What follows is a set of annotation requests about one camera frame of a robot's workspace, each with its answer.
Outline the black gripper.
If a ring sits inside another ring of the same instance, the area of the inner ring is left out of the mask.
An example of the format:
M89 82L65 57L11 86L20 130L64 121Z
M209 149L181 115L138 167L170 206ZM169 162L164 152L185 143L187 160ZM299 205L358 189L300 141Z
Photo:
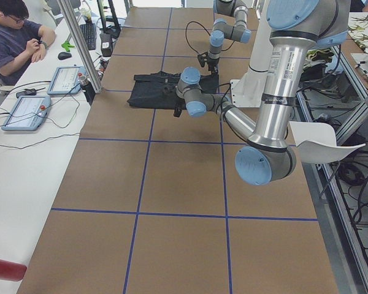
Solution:
M210 56L206 57L206 63L208 67L208 71L210 72L218 72L218 63L219 58L211 58Z

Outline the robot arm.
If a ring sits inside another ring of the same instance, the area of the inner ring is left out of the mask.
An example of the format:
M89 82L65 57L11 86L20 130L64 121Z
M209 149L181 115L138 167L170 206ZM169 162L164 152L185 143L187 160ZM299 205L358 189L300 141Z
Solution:
M285 141L305 56L311 48L344 42L348 31L349 1L271 1L264 19L272 44L265 88L256 121L226 97L205 93L201 75L187 67L180 75L177 95L188 114L200 117L215 112L246 142L235 158L239 176L248 184L264 185L290 175L296 156Z
M220 59L223 42L225 39L240 43L247 43L251 37L251 31L247 28L248 7L240 0L213 2L215 13L233 17L234 25L227 24L222 19L216 19L210 34L210 46L206 54L206 62L209 71L214 74L217 72L217 65Z

